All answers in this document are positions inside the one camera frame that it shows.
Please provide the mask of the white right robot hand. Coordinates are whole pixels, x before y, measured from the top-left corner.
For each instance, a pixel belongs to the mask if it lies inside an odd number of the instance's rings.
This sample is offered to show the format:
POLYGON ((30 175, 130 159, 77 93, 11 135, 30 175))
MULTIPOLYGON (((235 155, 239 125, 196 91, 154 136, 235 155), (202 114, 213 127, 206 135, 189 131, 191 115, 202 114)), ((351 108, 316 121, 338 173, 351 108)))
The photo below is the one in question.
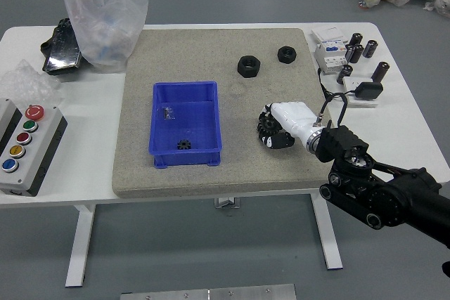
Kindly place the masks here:
POLYGON ((268 148, 289 148, 299 139, 310 153, 315 153, 322 129, 321 119, 303 102, 265 105, 257 125, 259 139, 268 148))

